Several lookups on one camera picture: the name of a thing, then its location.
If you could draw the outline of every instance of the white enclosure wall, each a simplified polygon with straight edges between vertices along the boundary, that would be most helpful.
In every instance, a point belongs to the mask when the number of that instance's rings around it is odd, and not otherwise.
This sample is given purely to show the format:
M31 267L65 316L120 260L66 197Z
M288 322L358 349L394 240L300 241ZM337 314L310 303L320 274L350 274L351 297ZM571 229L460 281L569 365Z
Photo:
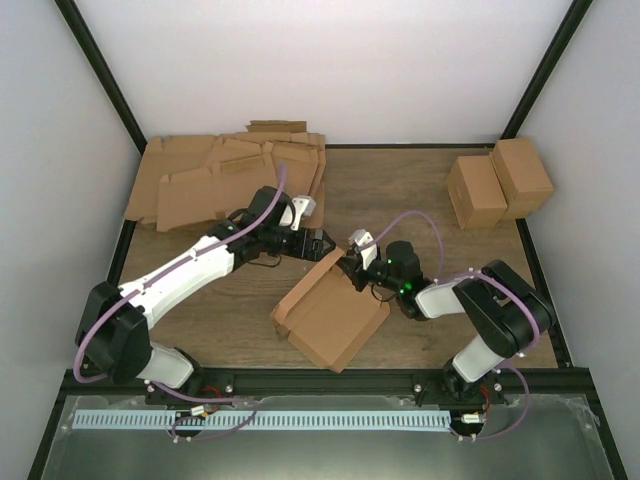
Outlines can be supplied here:
M0 478L13 480L71 366L139 156L54 2L1 10Z
M594 2L521 132L557 187L533 239L629 478L640 478L639 24L638 2Z
M79 0L147 135L309 120L331 143L493 142L570 0Z

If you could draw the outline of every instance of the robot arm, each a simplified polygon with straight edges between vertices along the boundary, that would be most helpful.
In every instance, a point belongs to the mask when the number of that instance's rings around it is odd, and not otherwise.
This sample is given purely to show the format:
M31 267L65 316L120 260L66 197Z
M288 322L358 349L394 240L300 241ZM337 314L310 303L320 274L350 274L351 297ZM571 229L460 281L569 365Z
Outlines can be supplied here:
M123 298L133 295L89 342L86 355L112 382L142 378L188 390L199 389L198 365L175 348L153 343L149 331L182 300L206 284L237 270L260 253L282 254L319 261L335 248L323 230L300 227L315 207L306 196L290 199L282 194L275 208L249 234L227 245L216 244L254 223L271 203L276 190L263 187L247 209L216 223L182 255L157 270L119 288L103 282L89 294L76 334L79 345L96 321Z
M351 249L339 265L358 291L369 283L392 290L402 312L416 320L453 313L469 316L478 335L444 367L445 384L454 397L463 398L487 373L533 341L533 328L523 311L507 301L501 290L477 276L434 283L423 276L420 260L409 242L390 243L383 260L369 232L358 230L349 241ZM487 264L481 273L524 304L539 332L556 322L551 304L503 261Z

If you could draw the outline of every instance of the cable organizer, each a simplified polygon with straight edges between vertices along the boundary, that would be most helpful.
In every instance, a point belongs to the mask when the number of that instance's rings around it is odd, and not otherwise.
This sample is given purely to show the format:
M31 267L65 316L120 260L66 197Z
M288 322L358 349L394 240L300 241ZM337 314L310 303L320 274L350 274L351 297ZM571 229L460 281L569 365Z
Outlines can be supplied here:
M228 430L246 420L250 411L218 411L205 419L189 419L177 430ZM167 430L176 422L175 411L78 410L73 430ZM448 432L448 411L259 411L243 431L265 430L369 430Z

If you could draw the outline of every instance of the wooden table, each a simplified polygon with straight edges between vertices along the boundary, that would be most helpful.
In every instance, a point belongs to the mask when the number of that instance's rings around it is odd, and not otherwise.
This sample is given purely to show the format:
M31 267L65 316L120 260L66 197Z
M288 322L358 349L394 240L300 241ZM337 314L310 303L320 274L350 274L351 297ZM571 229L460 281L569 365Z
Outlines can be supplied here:
M500 258L531 283L515 222L492 229L461 231L445 179L456 157L487 153L484 149L331 149L327 151L325 229L342 248L358 228L374 236L400 213L420 209L433 217L445 246L444 277L481 267ZM122 282L151 272L187 250L204 233L197 225L158 233L138 225L127 256ZM420 217L400 222L384 239L408 240L431 277L438 247ZM285 339L276 336L269 313L312 266L283 258L275 269L245 265L192 295L152 331L152 339L182 348L203 366L313 367ZM351 361L355 368L439 368L475 335L466 315L416 322L392 302L385 323ZM548 336L516 365L555 367Z

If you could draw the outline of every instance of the black metal frame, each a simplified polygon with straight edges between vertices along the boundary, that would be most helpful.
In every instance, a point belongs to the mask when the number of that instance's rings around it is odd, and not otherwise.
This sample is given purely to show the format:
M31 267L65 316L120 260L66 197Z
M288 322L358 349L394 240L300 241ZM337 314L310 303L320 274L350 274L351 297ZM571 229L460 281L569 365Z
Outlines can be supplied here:
M114 108L118 112L133 142L142 154L146 138L142 133L131 109L113 77L104 57L84 22L73 0L55 0L60 12L96 76L104 87ZM501 138L514 138L524 123L529 111L540 95L546 81L566 49L571 37L577 30L592 0L573 0L534 76L527 86ZM491 148L493 144L412 144L412 145L327 145L327 148ZM531 239L525 220L517 220L529 268L536 289L551 301L549 289ZM116 252L107 276L107 281L117 284L127 256L127 251L135 230L135 222L125 221ZM533 393L540 394L584 394L590 408L600 418L598 432L605 447L607 458L616 479L626 479L626 473L618 454L615 442L609 430L606 417L600 405L598 394L588 369L573 367L560 325L549 331L558 369L523 370ZM323 370L301 369L207 369L207 375L215 382L226 382L234 386L234 394L269 396L275 394L377 394L377 395L414 395L416 382L426 382L433 376L441 375L440 370L346 370L335 374ZM517 377L503 374L500 377L504 393L517 393L521 386ZM142 382L133 382L125 386L115 386L108 382L80 385L73 380L71 371L67 371L53 407L46 431L38 449L29 479L40 478L47 455L59 422L64 401L69 395L145 395ZM421 401L429 403L429 398Z

